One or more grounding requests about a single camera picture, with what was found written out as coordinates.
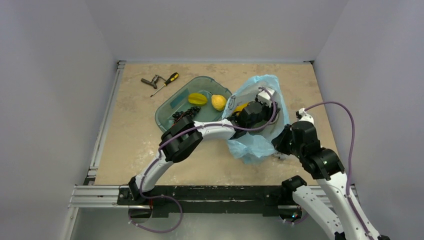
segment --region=metal tool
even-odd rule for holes
[[[168,80],[166,80],[163,83],[163,86],[161,86],[158,90],[156,90],[152,95],[150,95],[150,97],[153,97],[153,95],[155,95],[157,92],[159,92],[163,87],[167,86],[168,84],[172,83],[173,81],[175,81],[175,79],[177,79],[179,76],[178,72],[174,72],[169,78]]]
[[[162,78],[161,76],[159,76],[159,75],[154,75],[154,77],[153,77],[153,79],[152,79],[151,81],[148,81],[148,80],[146,80],[146,79],[142,78],[142,79],[141,79],[141,82],[142,82],[142,83],[144,83],[144,84],[147,84],[147,85],[152,86],[154,89],[157,89],[157,88],[158,88],[158,86],[156,86],[156,83],[159,81],[159,78],[163,79],[163,78]]]

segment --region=yellow screwdriver handle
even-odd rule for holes
[[[168,80],[165,81],[165,83],[163,85],[168,85],[170,83],[172,83],[173,81],[175,81],[175,79],[177,79],[179,76],[178,72],[174,72],[169,78]]]

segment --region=floor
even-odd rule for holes
[[[327,240],[320,226],[309,217],[291,227],[279,217],[260,214],[184,214],[181,225],[169,233],[152,233],[128,224],[125,208],[80,208],[71,240]],[[151,218],[144,226],[165,230],[178,221],[179,215]]]
[[[164,78],[174,72],[179,78],[155,96],[151,86],[140,82],[154,75]],[[256,75],[275,75],[291,122],[295,112],[322,101],[314,70],[305,64],[126,64],[117,91],[110,126],[101,152],[96,185],[121,185],[138,174],[153,159],[162,135],[155,122],[156,109],[178,89],[197,76],[209,76],[235,92]],[[309,112],[321,144],[336,150],[324,107]],[[189,158],[174,164],[159,185],[280,185],[295,175],[316,185],[299,160],[270,156],[261,164],[244,164],[230,154],[225,140],[202,142]]]

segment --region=screwdriver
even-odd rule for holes
[[[163,83],[163,86],[161,86],[158,90],[156,90],[152,95],[150,95],[150,97],[153,97],[153,95],[155,95],[157,92],[159,92],[163,87],[167,86],[168,84],[172,83],[173,81],[175,81],[175,79],[177,79],[179,76],[178,72],[174,72],[169,78],[168,80],[166,80]]]

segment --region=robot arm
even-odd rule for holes
[[[298,121],[286,125],[283,132],[272,140],[272,144],[280,153],[295,155],[300,160],[302,167],[312,175],[327,195],[337,216],[312,195],[311,189],[300,176],[282,183],[285,195],[292,197],[306,209],[330,239],[388,240],[388,237],[380,235],[369,222],[358,200],[352,195],[346,195],[345,168],[334,151],[321,146],[313,118],[303,108],[296,116]],[[361,225],[357,215],[366,227]]]
[[[202,140],[230,139],[236,133],[234,128],[228,127],[229,125],[232,125],[232,123],[227,119],[216,121],[216,122],[208,122],[208,125],[210,126],[205,126],[205,123],[203,122],[198,122],[198,121],[193,122],[194,127],[199,127],[199,129],[197,130],[198,134],[196,135],[201,136]],[[155,187],[156,182],[168,170],[168,168],[174,165],[174,163],[181,162],[182,160],[184,159],[182,159],[181,156],[174,157],[173,160],[170,160],[170,157],[167,157],[167,154],[164,152],[164,150],[159,150],[157,154],[154,156],[154,159],[149,163],[149,167],[144,169],[137,176],[135,176],[135,183],[136,183],[137,189],[138,190],[141,189],[143,193],[151,191]],[[133,195],[138,195],[137,189],[134,189],[134,192],[131,191],[131,193]]]
[[[140,191],[142,193],[151,191],[169,167],[185,160],[201,141],[237,139],[246,134],[246,129],[252,129],[256,124],[274,121],[279,111],[277,103],[272,104],[276,92],[270,88],[264,89],[259,91],[255,101],[249,102],[241,112],[233,113],[226,119],[216,122],[198,122],[183,117],[164,132],[159,150],[153,160],[146,169],[132,177],[128,183],[132,198],[139,198]]]
[[[271,89],[267,92],[271,93],[269,97],[274,94]],[[264,99],[264,94],[258,94],[256,100],[240,113],[221,121],[203,123],[182,118],[162,135],[159,151],[149,166],[131,178],[128,183],[131,197],[135,200],[140,197],[140,192],[151,191],[166,170],[185,160],[202,140],[239,138],[246,133],[243,129],[253,128],[255,124],[275,118],[275,115],[270,114],[272,111],[270,100],[266,96]],[[272,140],[272,144],[278,152],[295,155],[300,160],[302,167],[326,193],[337,215],[313,196],[313,192],[300,176],[282,183],[282,196],[301,205],[330,239],[389,240],[380,235],[369,222],[357,199],[346,196],[345,169],[334,151],[321,146],[312,116],[304,108],[296,116],[298,121],[286,125],[282,133]],[[365,222],[366,228],[362,227],[357,215]]]

